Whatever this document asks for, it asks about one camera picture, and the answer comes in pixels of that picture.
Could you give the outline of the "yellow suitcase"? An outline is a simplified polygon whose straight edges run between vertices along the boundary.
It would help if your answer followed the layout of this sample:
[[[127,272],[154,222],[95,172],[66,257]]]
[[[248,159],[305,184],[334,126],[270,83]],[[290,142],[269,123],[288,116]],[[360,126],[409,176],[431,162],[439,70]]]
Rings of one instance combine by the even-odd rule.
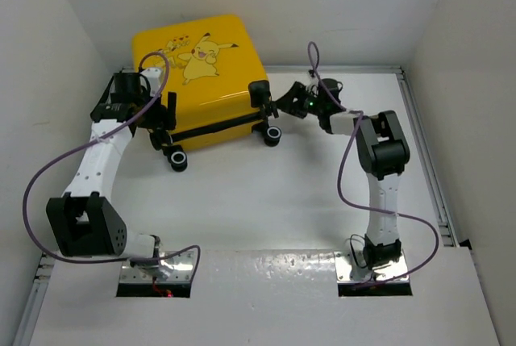
[[[269,147],[281,140],[264,66],[243,21],[219,15],[137,33],[132,40],[136,67],[169,67],[161,95],[177,93],[177,126],[149,129],[152,146],[176,172],[186,170],[186,153],[254,131]]]

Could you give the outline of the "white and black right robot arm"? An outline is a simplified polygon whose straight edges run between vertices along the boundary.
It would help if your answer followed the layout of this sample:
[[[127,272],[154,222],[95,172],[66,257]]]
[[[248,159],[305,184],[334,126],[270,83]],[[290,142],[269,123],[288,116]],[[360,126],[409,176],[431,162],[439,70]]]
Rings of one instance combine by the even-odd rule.
[[[402,254],[397,229],[397,190],[410,160],[410,149],[395,111],[362,115],[359,110],[345,108],[339,99],[342,88],[341,82],[330,78],[317,85],[296,81],[276,100],[276,106],[300,119],[314,115],[326,133],[348,135],[356,142],[369,188],[364,267],[375,269],[398,261]]]

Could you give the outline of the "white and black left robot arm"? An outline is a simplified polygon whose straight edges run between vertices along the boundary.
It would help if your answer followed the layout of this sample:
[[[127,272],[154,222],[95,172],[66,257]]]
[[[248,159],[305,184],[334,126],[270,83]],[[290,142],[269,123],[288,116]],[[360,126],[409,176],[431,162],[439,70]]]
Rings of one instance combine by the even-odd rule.
[[[167,122],[160,103],[166,76],[165,68],[156,67],[117,72],[91,111],[89,142],[75,177],[62,196],[50,198],[46,206],[65,262],[128,261],[154,278],[165,278],[160,238],[133,232],[111,198],[119,164],[137,128],[160,128]]]

